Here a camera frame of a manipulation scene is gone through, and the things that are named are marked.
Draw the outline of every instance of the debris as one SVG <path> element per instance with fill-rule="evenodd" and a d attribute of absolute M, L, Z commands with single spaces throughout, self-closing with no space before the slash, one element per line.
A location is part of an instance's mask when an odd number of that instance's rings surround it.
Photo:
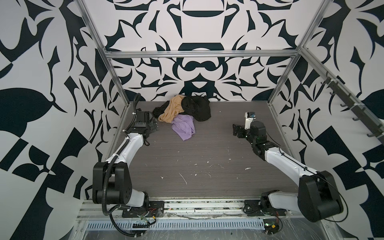
<path fill-rule="evenodd" d="M 179 174 L 180 174 L 180 173 L 179 173 Z M 180 176 L 184 179 L 183 175 L 180 174 Z M 185 179 L 184 179 L 184 182 L 185 182 L 186 185 L 188 185 L 188 184 L 187 184 L 187 181 L 186 181 Z"/>

